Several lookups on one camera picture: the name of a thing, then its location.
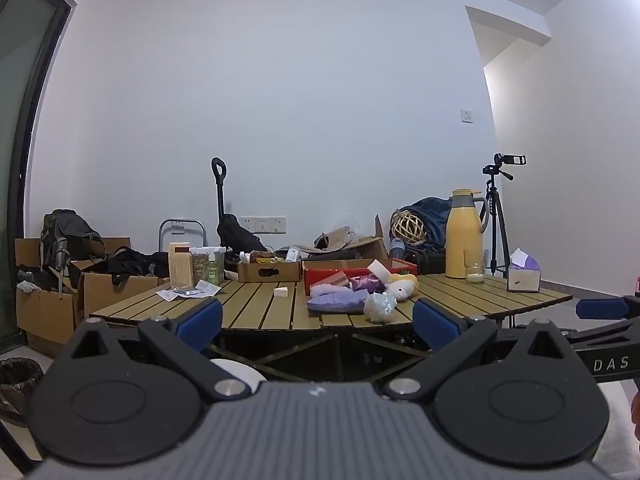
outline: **yellow thermos jug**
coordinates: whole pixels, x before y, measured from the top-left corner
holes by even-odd
[[[448,278],[466,278],[465,249],[482,250],[482,233],[489,223],[489,203],[485,197],[474,197],[470,189],[456,189],[447,221],[446,268]],[[476,202],[484,202],[486,214],[480,223]]]

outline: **slatted table top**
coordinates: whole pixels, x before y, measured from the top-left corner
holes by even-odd
[[[273,289],[286,286],[287,298],[276,298]],[[161,285],[128,300],[115,303],[92,316],[103,317],[119,324],[137,324],[151,316],[177,319],[209,303],[210,298],[165,301],[157,290],[170,288]],[[239,283],[224,282],[216,299],[223,304],[223,330],[322,330],[325,328],[376,329],[381,326],[407,325],[412,322],[414,303],[427,297],[460,317],[484,315],[502,319],[513,314],[551,306],[572,297],[553,290],[539,293],[506,291],[506,281],[487,277],[481,285],[464,280],[452,280],[444,275],[418,277],[418,291],[398,304],[394,318],[384,325],[367,321],[363,314],[320,314],[306,308],[307,296],[303,282],[297,283]]]

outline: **trash can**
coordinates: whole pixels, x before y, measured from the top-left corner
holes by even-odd
[[[11,357],[0,361],[0,418],[26,427],[24,411],[31,394],[44,375],[33,359]]]

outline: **black door frame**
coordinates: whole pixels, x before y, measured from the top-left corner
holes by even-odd
[[[8,0],[0,0],[0,12]],[[51,59],[56,51],[58,40],[66,25],[71,6],[65,0],[47,0],[55,7],[53,17],[42,38],[40,48],[20,105],[18,121],[14,134],[14,147],[12,151],[9,173],[9,189],[7,203],[7,239],[9,268],[11,269],[12,304],[15,305],[15,286],[17,285],[17,273],[15,272],[15,244],[16,238],[24,237],[24,186],[26,171],[31,149],[31,134],[40,104],[42,89],[49,73]],[[17,342],[15,336],[0,341],[0,350],[6,346],[14,346]]]

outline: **tripod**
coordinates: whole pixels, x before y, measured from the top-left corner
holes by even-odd
[[[495,162],[496,164],[485,166],[482,169],[483,174],[487,174],[490,176],[489,180],[486,182],[486,199],[489,203],[489,211],[487,212],[486,207],[483,205],[482,211],[480,212],[480,219],[484,220],[484,215],[487,213],[491,215],[491,274],[495,275],[495,271],[500,270],[502,272],[502,276],[506,278],[507,269],[509,268],[511,259],[509,257],[507,231],[504,228],[504,214],[502,212],[502,204],[500,203],[500,194],[498,193],[497,187],[495,187],[495,176],[498,174],[502,174],[509,180],[513,180],[513,175],[506,173],[505,171],[502,171],[500,169],[500,167],[502,166],[502,161],[500,159],[496,158]],[[499,222],[500,224],[500,238],[502,239],[502,254],[504,256],[503,266],[498,266],[498,262],[495,259],[497,222]]]

